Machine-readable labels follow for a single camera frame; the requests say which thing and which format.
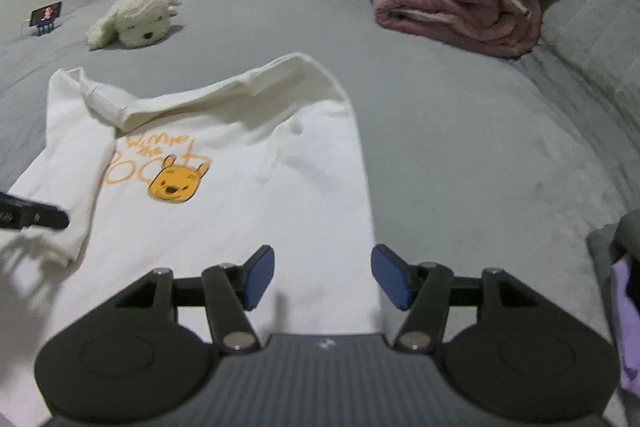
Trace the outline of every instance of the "yellow bear face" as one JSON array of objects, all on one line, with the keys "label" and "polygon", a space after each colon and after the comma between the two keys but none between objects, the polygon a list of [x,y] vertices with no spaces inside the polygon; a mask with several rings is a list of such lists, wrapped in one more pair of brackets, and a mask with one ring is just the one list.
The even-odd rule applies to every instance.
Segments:
[{"label": "yellow bear face", "polygon": [[174,163],[173,154],[164,159],[162,170],[149,185],[149,196],[173,203],[190,200],[200,185],[200,179],[209,170],[208,163],[203,163],[197,169]]}]

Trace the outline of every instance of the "bed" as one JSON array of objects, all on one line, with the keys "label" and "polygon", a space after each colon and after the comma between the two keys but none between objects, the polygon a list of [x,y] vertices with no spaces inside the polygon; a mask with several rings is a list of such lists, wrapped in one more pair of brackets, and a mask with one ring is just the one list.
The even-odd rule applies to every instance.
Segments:
[{"label": "bed", "polygon": [[[540,45],[514,62],[379,28],[368,0],[182,0],[165,41],[90,53],[84,32],[114,1],[0,46],[1,190],[44,147],[59,68],[157,96],[303,52],[353,103],[377,241],[460,275],[503,267],[610,338],[585,237],[640,198],[640,0],[543,0]],[[6,275],[0,296],[0,321],[15,323],[0,332],[2,375],[46,339]],[[392,337],[402,314],[381,302]],[[452,315],[447,334],[470,320]],[[19,411],[0,412],[26,427]],[[626,423],[617,396],[607,418]]]}]

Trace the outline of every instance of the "screw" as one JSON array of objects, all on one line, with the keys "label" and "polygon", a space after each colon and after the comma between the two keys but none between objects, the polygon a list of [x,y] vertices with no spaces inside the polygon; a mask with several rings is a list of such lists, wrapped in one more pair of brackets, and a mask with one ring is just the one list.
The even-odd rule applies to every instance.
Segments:
[{"label": "screw", "polygon": [[249,349],[252,347],[256,343],[256,340],[251,333],[246,333],[245,331],[234,331],[222,339],[222,343],[229,349],[240,351],[241,349]]},{"label": "screw", "polygon": [[400,344],[412,351],[422,351],[431,344],[431,337],[421,331],[409,331],[400,337]]}]

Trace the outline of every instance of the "white plush dog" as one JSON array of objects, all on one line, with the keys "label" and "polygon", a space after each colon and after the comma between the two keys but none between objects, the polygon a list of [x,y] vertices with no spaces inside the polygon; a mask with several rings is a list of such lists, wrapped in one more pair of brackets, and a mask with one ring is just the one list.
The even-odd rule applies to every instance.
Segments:
[{"label": "white plush dog", "polygon": [[105,47],[116,36],[128,48],[148,46],[169,32],[170,16],[180,0],[119,0],[87,30],[90,50]]}]

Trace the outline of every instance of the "white logo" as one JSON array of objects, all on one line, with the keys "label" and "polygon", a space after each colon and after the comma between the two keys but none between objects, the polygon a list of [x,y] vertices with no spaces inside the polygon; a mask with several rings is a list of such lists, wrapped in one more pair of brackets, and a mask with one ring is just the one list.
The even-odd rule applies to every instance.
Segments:
[{"label": "white logo", "polygon": [[318,342],[318,346],[322,347],[325,351],[328,351],[332,347],[335,347],[335,341],[333,339],[325,339],[322,342]]}]

